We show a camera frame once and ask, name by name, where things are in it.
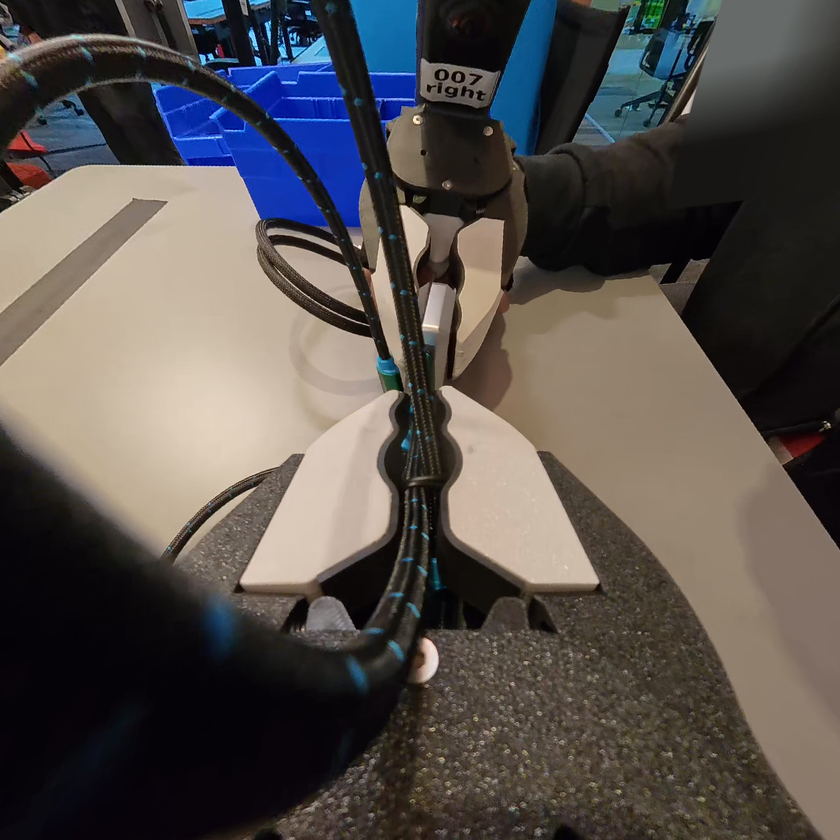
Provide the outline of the grey tape strip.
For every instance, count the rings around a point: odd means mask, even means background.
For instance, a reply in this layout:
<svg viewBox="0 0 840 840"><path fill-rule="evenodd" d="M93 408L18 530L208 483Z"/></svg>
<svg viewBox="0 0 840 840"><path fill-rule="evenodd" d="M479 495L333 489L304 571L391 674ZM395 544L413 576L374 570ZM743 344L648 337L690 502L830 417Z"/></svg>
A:
<svg viewBox="0 0 840 840"><path fill-rule="evenodd" d="M133 198L1 313L1 363L44 324L162 210L167 201Z"/></svg>

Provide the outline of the person's black jacket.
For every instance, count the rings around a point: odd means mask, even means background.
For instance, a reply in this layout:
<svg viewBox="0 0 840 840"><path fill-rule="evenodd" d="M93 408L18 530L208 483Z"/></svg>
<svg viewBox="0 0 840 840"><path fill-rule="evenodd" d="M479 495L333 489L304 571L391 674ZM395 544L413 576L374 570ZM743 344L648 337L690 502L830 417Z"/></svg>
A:
<svg viewBox="0 0 840 840"><path fill-rule="evenodd" d="M838 481L837 135L773 132L684 320L765 437L822 442L805 472Z"/></svg>

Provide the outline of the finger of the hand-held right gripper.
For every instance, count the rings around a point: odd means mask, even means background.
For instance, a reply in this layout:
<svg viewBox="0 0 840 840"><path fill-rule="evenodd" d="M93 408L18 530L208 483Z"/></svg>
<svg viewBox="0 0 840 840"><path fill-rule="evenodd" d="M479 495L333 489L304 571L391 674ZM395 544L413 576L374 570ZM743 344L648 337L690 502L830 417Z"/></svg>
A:
<svg viewBox="0 0 840 840"><path fill-rule="evenodd" d="M406 246L412 269L414 290L418 291L417 269L428 249L428 226L415 209L401 205L400 212L406 237ZM400 370L406 368L402 341L396 319L391 280L385 263L382 241L375 240L375 263L371 265L373 297L380 317L383 333L393 360Z"/></svg>
<svg viewBox="0 0 840 840"><path fill-rule="evenodd" d="M502 251L505 223L480 218L455 236L455 256L463 270L457 294L451 378L459 378L480 350L502 298Z"/></svg>

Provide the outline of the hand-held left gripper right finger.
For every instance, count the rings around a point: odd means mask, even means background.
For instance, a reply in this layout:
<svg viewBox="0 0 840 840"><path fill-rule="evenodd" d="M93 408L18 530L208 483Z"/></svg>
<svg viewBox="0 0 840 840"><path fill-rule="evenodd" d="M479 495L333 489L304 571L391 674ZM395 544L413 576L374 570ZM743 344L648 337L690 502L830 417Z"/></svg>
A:
<svg viewBox="0 0 840 840"><path fill-rule="evenodd" d="M453 386L438 396L455 452L442 494L452 545L521 592L593 592L599 577L537 449Z"/></svg>

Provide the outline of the person's right forearm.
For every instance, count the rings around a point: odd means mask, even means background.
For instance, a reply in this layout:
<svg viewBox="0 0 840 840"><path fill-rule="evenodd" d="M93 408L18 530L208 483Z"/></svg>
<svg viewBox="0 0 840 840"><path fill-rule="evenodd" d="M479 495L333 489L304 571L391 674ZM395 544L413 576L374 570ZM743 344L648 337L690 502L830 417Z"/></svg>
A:
<svg viewBox="0 0 840 840"><path fill-rule="evenodd" d="M521 256L609 277L710 258L741 202L671 206L687 116L602 147L564 143L519 156L528 202Z"/></svg>

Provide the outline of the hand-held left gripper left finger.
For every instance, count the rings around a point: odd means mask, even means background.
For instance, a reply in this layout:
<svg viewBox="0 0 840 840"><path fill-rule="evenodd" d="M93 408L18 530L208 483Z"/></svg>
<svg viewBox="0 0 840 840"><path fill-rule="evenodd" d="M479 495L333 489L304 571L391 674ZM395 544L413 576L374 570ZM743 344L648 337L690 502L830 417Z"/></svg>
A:
<svg viewBox="0 0 840 840"><path fill-rule="evenodd" d="M309 446L239 579L243 591L317 592L395 534L384 452L399 398L376 397Z"/></svg>

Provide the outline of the black office chair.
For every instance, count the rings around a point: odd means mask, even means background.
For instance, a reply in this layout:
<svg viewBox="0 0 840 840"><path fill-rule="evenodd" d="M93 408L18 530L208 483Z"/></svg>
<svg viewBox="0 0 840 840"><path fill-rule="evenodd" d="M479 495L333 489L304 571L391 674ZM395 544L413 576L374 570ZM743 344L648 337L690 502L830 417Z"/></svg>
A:
<svg viewBox="0 0 840 840"><path fill-rule="evenodd" d="M692 29L659 29L652 36L640 61L641 70L654 79L662 81L661 88L643 98L650 114L644 127L650 128L656 116L657 125L662 124L670 106L683 88L689 73L699 61L714 28L714 21L704 20Z"/></svg>

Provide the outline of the silver metal port hub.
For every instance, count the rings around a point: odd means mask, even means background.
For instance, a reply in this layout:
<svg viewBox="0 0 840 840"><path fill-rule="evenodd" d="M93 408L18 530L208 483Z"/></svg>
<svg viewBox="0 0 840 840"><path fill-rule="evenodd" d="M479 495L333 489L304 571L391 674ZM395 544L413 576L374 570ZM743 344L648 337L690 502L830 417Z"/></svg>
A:
<svg viewBox="0 0 840 840"><path fill-rule="evenodd" d="M422 293L423 339L427 347L446 354L455 323L456 290L448 283L433 281L426 284Z"/></svg>

